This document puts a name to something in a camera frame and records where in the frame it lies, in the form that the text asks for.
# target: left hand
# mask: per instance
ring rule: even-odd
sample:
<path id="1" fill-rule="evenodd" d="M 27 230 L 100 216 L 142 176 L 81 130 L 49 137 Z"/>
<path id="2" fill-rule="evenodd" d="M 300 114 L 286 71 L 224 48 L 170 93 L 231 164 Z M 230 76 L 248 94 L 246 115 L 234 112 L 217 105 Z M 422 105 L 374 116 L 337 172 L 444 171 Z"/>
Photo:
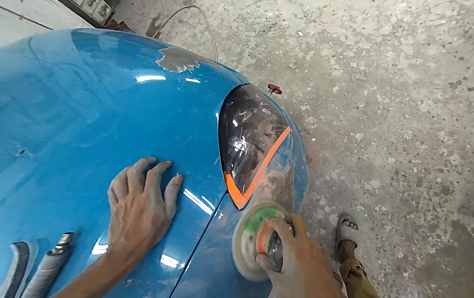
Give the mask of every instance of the left hand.
<path id="1" fill-rule="evenodd" d="M 163 196 L 161 174 L 172 165 L 164 161 L 144 172 L 155 158 L 142 158 L 122 170 L 110 184 L 111 220 L 106 259 L 132 270 L 165 235 L 176 213 L 176 197 L 183 177 L 173 177 Z"/>

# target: human hand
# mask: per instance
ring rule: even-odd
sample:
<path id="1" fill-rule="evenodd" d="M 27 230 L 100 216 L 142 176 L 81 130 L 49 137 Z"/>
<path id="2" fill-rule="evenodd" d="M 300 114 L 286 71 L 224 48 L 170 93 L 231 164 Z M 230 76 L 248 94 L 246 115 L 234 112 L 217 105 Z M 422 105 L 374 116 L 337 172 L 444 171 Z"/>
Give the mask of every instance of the human hand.
<path id="1" fill-rule="evenodd" d="M 267 223 L 277 231 L 283 244 L 281 272 L 273 270 L 266 254 L 258 254 L 255 259 L 267 272 L 274 293 L 280 298 L 340 298 L 340 288 L 333 277 L 331 264 L 320 245 L 307 239 L 301 216 L 288 215 L 287 220 L 294 226 L 295 236 L 280 218 L 267 218 Z"/>
<path id="2" fill-rule="evenodd" d="M 126 271 L 132 270 L 163 238 L 176 213 L 176 197 L 183 177 L 173 177 L 162 196 L 161 174 L 172 162 L 159 163 L 145 178 L 144 172 L 155 162 L 155 158 L 140 159 L 122 170 L 108 189 L 112 215 L 104 256 Z"/>

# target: foot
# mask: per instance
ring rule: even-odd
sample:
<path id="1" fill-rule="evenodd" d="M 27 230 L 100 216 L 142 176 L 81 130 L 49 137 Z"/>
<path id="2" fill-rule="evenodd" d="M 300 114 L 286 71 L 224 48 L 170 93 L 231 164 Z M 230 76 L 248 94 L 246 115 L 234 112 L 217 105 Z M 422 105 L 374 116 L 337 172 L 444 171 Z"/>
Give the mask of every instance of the foot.
<path id="1" fill-rule="evenodd" d="M 342 224 L 346 225 L 347 227 L 351 227 L 355 230 L 358 230 L 358 227 L 356 224 L 353 224 L 347 220 L 344 220 Z M 347 259 L 355 259 L 354 248 L 356 246 L 357 244 L 351 240 L 340 241 L 340 248 L 338 250 L 338 258 L 339 258 L 340 263 L 343 263 Z"/>

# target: sandal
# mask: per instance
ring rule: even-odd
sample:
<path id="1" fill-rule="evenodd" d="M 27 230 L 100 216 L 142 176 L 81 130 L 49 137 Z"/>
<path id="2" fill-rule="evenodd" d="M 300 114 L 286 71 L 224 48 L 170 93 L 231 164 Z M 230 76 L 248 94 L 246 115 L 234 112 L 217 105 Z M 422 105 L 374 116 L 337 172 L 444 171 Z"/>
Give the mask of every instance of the sandal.
<path id="1" fill-rule="evenodd" d="M 338 250 L 340 249 L 340 242 L 342 240 L 351 240 L 354 242 L 355 248 L 358 246 L 357 243 L 358 238 L 360 237 L 360 230 L 356 230 L 355 228 L 349 227 L 347 225 L 344 225 L 343 222 L 348 221 L 357 228 L 360 228 L 354 220 L 354 217 L 351 216 L 349 213 L 342 213 L 338 217 L 338 224 L 337 224 L 337 238 L 336 238 L 336 252 L 338 253 Z"/>

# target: car headlight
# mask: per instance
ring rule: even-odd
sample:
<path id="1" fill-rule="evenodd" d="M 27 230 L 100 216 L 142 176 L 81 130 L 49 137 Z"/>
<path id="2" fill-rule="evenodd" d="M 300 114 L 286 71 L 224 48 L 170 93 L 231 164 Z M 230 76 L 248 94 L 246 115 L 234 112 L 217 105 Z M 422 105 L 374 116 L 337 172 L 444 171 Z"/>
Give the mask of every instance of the car headlight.
<path id="1" fill-rule="evenodd" d="M 237 208 L 242 209 L 290 127 L 261 90 L 244 85 L 226 97 L 218 128 L 226 186 Z"/>

